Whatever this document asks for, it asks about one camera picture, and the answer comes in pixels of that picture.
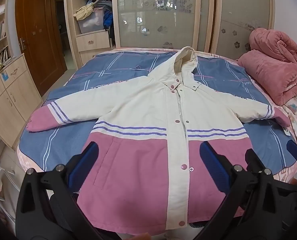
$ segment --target plastic storage box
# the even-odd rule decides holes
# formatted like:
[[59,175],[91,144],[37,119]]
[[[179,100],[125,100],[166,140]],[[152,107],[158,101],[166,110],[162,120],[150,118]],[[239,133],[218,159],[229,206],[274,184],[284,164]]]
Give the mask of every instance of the plastic storage box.
[[78,21],[81,33],[89,33],[103,30],[103,17],[104,10],[102,8],[94,9],[93,12],[84,20]]

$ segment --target door handle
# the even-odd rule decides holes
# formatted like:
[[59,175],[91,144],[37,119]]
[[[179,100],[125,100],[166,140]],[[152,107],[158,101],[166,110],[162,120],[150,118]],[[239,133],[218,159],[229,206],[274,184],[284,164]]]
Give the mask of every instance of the door handle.
[[11,94],[11,96],[13,97],[14,102],[16,102],[16,100],[15,100],[14,96],[12,95],[12,93],[10,93],[10,94]]
[[11,106],[13,106],[13,105],[12,105],[12,102],[10,101],[10,99],[9,99],[9,98],[7,98],[7,101],[9,101],[10,105],[11,105]]
[[20,45],[21,45],[22,51],[26,49],[26,46],[25,46],[24,42],[25,42],[25,40],[20,38]]
[[13,71],[10,73],[10,75],[15,75],[16,72],[17,72],[17,68],[16,68],[15,70],[13,70]]

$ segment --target pink cuff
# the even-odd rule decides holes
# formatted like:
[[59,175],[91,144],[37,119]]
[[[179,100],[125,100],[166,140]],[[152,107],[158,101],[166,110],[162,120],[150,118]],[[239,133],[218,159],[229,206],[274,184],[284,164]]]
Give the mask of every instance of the pink cuff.
[[277,121],[277,123],[282,126],[282,127],[289,127],[290,126],[290,119],[283,114],[283,112],[278,109],[277,107],[274,107],[274,115],[272,118],[275,118],[275,120]]
[[56,121],[50,109],[46,105],[33,112],[28,124],[26,125],[26,129],[30,132],[38,132],[57,127],[59,125],[60,124]]

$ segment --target collar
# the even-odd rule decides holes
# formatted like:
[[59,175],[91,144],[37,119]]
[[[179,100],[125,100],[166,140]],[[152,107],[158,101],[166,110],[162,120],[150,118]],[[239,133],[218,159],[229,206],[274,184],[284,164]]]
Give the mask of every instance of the collar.
[[176,73],[182,75],[184,86],[196,90],[200,82],[194,80],[192,71],[197,67],[198,60],[195,51],[191,47],[184,47],[167,61],[158,65],[148,77],[159,80],[169,89],[174,90],[179,84],[180,79]]

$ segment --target jacket pocket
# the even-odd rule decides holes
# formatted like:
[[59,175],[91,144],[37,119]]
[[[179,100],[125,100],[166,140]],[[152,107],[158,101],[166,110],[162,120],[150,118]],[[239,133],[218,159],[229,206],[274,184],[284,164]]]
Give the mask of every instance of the jacket pocket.
[[101,189],[103,189],[107,177],[109,175],[109,172],[111,170],[112,164],[114,162],[116,153],[118,152],[120,147],[119,142],[113,141],[111,146],[109,147],[107,153],[105,154],[103,161],[100,165],[99,171],[97,172],[97,175],[94,180],[94,186],[97,186]]

